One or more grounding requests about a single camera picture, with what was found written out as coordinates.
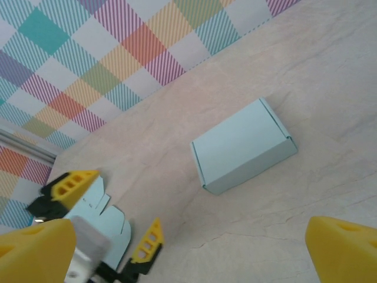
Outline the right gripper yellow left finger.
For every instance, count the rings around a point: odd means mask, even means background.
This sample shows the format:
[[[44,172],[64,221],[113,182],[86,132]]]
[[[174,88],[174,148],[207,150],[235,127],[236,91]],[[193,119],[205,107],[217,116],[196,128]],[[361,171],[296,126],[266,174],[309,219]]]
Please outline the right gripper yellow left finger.
[[[1,282],[64,282],[76,246],[73,223],[56,219],[1,235]]]

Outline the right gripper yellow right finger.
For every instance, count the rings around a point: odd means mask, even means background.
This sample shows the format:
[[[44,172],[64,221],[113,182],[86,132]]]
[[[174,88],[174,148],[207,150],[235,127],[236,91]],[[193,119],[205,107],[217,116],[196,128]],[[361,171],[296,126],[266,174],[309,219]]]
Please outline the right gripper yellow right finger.
[[[305,242],[320,282],[376,282],[376,229],[313,216]]]

